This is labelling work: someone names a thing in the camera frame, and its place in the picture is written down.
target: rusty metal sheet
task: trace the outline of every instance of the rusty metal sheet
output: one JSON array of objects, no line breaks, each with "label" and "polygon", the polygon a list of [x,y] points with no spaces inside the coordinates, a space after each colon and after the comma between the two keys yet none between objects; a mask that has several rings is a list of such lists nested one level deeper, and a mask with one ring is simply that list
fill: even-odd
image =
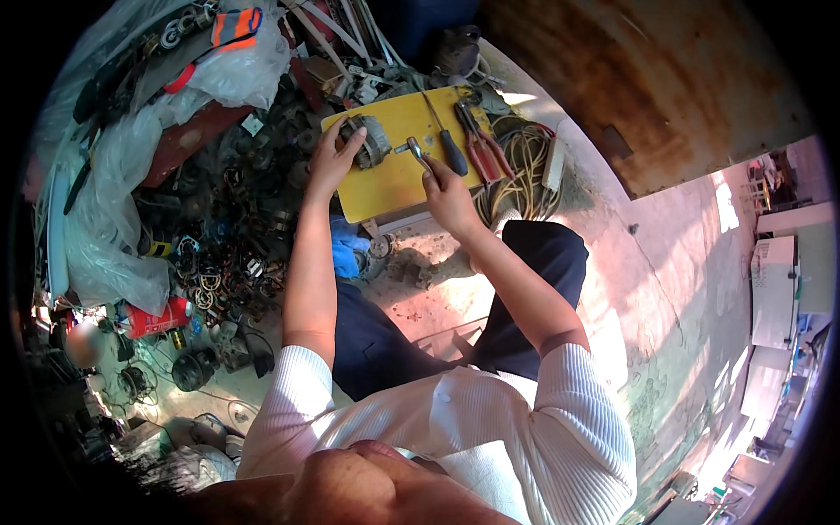
[{"label": "rusty metal sheet", "polygon": [[485,37],[580,125],[635,199],[816,132],[738,2],[495,0]]}]

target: yellow cutting board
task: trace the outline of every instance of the yellow cutting board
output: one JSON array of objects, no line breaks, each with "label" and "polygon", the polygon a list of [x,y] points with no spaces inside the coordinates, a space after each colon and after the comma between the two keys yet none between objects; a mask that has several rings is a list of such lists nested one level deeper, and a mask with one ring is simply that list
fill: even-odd
[{"label": "yellow cutting board", "polygon": [[[467,187],[480,185],[481,179],[467,155],[466,136],[458,118],[455,117],[454,108],[455,103],[460,98],[470,95],[472,90],[468,86],[452,86],[426,93],[441,122],[452,134],[452,139],[467,159],[470,170],[464,176],[464,183]],[[472,112],[478,124],[492,136],[490,120],[484,110],[472,108]],[[329,128],[330,124],[344,115],[352,117],[359,114],[373,115],[379,120],[392,148],[405,144],[408,137],[414,137],[424,153],[428,152],[433,157],[446,161],[444,148],[438,138],[440,128],[422,93],[389,98],[326,117],[321,121],[321,129]],[[349,223],[359,223],[382,213],[424,202],[426,192],[423,190],[423,167],[411,151],[400,154],[392,151],[381,164],[368,170],[362,170],[354,163],[339,186],[339,199]]]}]

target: left hand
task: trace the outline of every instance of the left hand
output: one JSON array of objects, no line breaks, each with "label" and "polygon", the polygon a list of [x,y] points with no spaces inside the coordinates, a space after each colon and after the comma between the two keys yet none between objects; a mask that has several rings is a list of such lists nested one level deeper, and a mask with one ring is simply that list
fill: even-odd
[{"label": "left hand", "polygon": [[353,165],[354,156],[365,142],[367,128],[359,128],[356,129],[356,132],[341,151],[335,149],[335,140],[339,136],[339,128],[345,120],[347,120],[347,117],[335,121],[321,135],[318,145],[315,146],[312,158],[309,160],[309,184],[307,184],[306,199],[316,202],[329,202],[335,191],[339,189],[339,183]]}]

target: person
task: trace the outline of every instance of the person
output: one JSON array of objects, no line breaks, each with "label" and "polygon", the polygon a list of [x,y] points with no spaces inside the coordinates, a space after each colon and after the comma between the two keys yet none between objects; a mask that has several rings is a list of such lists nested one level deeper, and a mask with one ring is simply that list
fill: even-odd
[{"label": "person", "polygon": [[[615,522],[636,494],[635,454],[575,313],[582,239],[527,221],[497,238],[461,178],[427,157],[429,210],[496,288],[474,354],[437,360],[336,282],[328,206],[366,134],[337,150],[343,121],[312,154],[274,380],[237,480],[193,496],[202,512],[246,522]],[[356,402],[337,410],[333,380]]]}]

